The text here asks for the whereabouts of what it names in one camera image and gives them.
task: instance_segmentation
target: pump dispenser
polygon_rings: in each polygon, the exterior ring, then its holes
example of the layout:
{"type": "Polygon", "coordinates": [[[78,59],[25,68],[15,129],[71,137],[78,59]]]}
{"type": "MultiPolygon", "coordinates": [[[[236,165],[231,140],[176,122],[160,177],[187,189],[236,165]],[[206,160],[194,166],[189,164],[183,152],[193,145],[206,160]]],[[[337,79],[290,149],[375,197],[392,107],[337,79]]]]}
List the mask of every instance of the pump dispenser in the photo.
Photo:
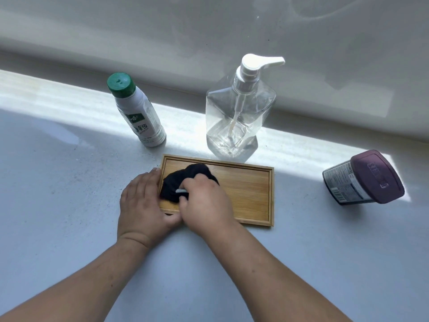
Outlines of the pump dispenser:
{"type": "Polygon", "coordinates": [[[282,64],[282,57],[246,54],[237,70],[207,92],[207,143],[217,155],[238,157],[254,144],[251,141],[276,98],[275,91],[260,80],[261,69],[282,64]]]}

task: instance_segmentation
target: left hand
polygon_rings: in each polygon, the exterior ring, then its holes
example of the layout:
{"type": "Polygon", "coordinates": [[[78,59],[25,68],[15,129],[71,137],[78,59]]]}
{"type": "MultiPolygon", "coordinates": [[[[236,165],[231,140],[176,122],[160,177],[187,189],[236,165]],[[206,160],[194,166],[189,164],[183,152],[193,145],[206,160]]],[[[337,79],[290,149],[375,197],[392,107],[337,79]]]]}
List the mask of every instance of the left hand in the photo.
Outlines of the left hand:
{"type": "Polygon", "coordinates": [[[179,213],[168,216],[161,212],[158,183],[161,171],[138,175],[122,191],[121,214],[118,221],[118,240],[132,239],[152,249],[175,227],[182,218],[179,213]]]}

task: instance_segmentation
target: forearm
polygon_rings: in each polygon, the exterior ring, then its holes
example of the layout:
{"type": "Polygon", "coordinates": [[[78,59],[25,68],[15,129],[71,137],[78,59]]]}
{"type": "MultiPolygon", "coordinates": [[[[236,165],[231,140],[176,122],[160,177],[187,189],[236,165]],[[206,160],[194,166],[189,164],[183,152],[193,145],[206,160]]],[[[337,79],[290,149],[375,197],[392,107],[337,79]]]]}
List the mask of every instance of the forearm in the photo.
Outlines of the forearm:
{"type": "Polygon", "coordinates": [[[240,224],[206,237],[255,321],[350,321],[240,224]]]}
{"type": "Polygon", "coordinates": [[[142,244],[121,239],[89,265],[0,317],[0,322],[104,321],[146,252],[142,244]]]}

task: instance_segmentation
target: bamboo tray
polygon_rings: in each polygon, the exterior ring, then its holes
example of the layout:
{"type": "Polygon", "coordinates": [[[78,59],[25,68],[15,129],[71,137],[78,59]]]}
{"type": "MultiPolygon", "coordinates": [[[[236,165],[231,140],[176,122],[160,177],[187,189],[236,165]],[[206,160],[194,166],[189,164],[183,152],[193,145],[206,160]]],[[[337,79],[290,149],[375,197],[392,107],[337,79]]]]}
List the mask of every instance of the bamboo tray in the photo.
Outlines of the bamboo tray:
{"type": "MultiPolygon", "coordinates": [[[[161,191],[164,178],[193,163],[207,165],[231,199],[234,217],[241,223],[274,226],[274,168],[227,161],[163,155],[161,163],[161,191]]],[[[160,201],[163,212],[179,212],[179,205],[160,201]]]]}

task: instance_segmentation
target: green bottle cap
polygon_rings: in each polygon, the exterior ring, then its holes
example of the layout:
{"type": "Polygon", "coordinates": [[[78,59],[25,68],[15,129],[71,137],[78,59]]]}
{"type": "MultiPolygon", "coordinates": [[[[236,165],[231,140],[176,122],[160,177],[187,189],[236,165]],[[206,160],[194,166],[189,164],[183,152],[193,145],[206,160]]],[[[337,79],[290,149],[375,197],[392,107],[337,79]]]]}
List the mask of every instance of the green bottle cap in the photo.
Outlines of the green bottle cap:
{"type": "Polygon", "coordinates": [[[107,79],[107,87],[116,98],[130,97],[136,91],[136,85],[129,75],[123,72],[112,74],[107,79]]]}

